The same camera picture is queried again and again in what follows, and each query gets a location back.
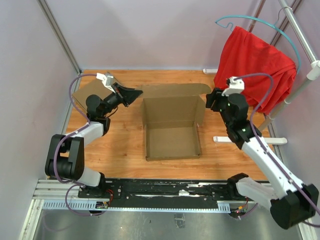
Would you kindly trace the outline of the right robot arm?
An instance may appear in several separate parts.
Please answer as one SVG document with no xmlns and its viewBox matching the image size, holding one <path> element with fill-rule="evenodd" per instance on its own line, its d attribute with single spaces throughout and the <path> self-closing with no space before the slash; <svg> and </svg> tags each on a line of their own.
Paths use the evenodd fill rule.
<svg viewBox="0 0 320 240">
<path fill-rule="evenodd" d="M 267 187 L 247 174 L 236 174 L 227 180 L 230 199 L 243 196 L 255 201 L 269 210 L 273 220 L 285 230 L 320 212 L 317 187 L 296 177 L 270 149 L 261 132 L 248 120 L 249 106 L 242 94 L 226 96 L 216 87 L 206 95 L 205 107 L 220 113 L 231 142 L 256 163 L 270 183 Z"/>
</svg>

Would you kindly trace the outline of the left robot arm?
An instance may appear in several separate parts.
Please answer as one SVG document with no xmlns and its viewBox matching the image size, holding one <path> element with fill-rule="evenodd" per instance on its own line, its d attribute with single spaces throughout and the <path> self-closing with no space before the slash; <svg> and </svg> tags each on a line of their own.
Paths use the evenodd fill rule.
<svg viewBox="0 0 320 240">
<path fill-rule="evenodd" d="M 103 173 L 85 166 L 85 147 L 109 131 L 111 119 L 108 113 L 119 105 L 128 107 L 143 94 L 140 89 L 118 83 L 112 84 L 110 89 L 111 93 L 104 99 L 96 94 L 87 97 L 88 120 L 84 126 L 69 134 L 52 136 L 44 167 L 48 177 L 54 177 L 60 183 L 75 183 L 94 198 L 107 193 L 107 184 Z"/>
</svg>

